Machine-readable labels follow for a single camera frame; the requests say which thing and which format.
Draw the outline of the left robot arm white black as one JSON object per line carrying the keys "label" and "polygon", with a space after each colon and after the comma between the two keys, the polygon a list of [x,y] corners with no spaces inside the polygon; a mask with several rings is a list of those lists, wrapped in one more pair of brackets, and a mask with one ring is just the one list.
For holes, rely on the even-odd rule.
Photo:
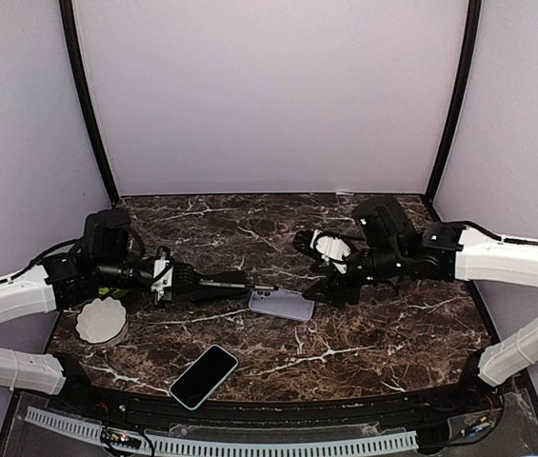
{"label": "left robot arm white black", "polygon": [[[0,324],[87,303],[103,288],[150,292],[157,303],[187,295],[194,300],[246,292],[241,271],[205,275],[172,259],[166,247],[148,255],[130,216],[106,209],[87,216],[77,239],[41,252],[18,272],[0,278]],[[98,407],[98,395],[74,356],[0,348],[0,387],[60,395],[78,415]]]}

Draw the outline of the white silicone phone case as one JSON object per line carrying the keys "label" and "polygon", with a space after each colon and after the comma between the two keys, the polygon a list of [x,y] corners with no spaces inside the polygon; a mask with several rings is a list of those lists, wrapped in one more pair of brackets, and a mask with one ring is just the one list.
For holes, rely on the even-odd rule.
{"label": "white silicone phone case", "polygon": [[254,291],[249,298],[251,311],[297,322],[309,321],[314,308],[301,293],[285,289]]}

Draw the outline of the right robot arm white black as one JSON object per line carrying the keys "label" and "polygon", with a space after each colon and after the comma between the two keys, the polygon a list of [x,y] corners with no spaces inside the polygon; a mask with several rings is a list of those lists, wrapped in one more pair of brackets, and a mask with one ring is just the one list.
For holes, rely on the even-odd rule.
{"label": "right robot arm white black", "polygon": [[[372,197],[351,218],[364,242],[328,230],[301,230],[293,245],[313,260],[321,279],[305,298],[355,305],[364,286],[399,278],[494,283],[538,290],[538,239],[494,233],[471,221],[438,221],[417,229],[391,196]],[[487,391],[538,363],[538,317],[500,342],[472,353],[449,403],[469,413]]]}

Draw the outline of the black smartphone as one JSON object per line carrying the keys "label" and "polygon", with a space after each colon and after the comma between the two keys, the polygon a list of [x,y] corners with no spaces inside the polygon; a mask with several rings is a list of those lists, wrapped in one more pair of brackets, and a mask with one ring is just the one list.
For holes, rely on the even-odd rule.
{"label": "black smartphone", "polygon": [[259,291],[276,291],[279,290],[279,287],[276,286],[262,286],[254,284],[240,284],[240,283],[225,283],[225,282],[215,282],[210,280],[200,280],[199,286],[201,287],[212,287],[212,288],[232,288],[232,289],[249,289],[249,290],[259,290]]}

